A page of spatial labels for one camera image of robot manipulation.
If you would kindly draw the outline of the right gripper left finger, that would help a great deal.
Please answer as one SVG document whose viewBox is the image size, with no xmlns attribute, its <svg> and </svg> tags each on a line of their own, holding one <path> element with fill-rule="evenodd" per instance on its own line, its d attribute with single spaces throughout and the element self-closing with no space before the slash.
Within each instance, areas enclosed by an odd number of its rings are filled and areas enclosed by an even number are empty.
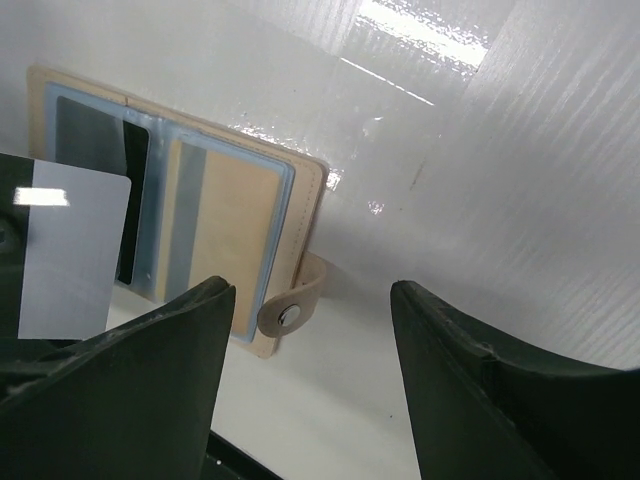
<svg viewBox="0 0 640 480">
<path fill-rule="evenodd" d="M 209 278 L 84 341 L 1 342 L 5 479 L 196 479 L 236 290 Z"/>
</svg>

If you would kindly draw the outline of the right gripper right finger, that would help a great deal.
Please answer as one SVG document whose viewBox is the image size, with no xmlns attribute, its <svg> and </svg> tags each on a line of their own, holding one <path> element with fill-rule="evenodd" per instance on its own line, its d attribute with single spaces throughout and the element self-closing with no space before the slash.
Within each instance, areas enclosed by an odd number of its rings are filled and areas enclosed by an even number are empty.
<svg viewBox="0 0 640 480">
<path fill-rule="evenodd" d="M 635 479 L 639 373 L 538 348 L 413 281 L 390 290 L 424 479 Z"/>
</svg>

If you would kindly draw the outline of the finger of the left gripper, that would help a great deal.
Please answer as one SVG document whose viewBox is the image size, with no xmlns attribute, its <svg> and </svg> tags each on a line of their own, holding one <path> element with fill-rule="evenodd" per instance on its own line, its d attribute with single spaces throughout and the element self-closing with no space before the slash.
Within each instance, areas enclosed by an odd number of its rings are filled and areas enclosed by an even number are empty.
<svg viewBox="0 0 640 480">
<path fill-rule="evenodd" d="M 29 228 L 29 208 L 15 203 L 19 187 L 31 187 L 34 162 L 1 154 L 1 364 L 17 341 Z"/>
</svg>

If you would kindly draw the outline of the beige leather card holder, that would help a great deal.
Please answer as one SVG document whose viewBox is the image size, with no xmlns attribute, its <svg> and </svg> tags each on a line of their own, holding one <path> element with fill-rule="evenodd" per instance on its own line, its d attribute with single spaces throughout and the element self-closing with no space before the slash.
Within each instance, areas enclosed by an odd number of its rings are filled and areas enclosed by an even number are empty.
<svg viewBox="0 0 640 480">
<path fill-rule="evenodd" d="M 232 339 L 262 359 L 311 318 L 326 278 L 307 249 L 321 162 L 43 65 L 26 82 L 31 154 L 130 180 L 122 287 L 168 302 L 225 278 Z"/>
</svg>

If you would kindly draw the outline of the silver grey credit card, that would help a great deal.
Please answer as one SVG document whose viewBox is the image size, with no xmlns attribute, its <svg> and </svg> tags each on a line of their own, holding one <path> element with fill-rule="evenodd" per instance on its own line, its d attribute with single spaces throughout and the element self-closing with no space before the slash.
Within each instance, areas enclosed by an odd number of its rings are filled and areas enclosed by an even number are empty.
<svg viewBox="0 0 640 480">
<path fill-rule="evenodd" d="M 84 340 L 106 329 L 131 182 L 38 160 L 13 203 L 29 213 L 18 335 Z"/>
</svg>

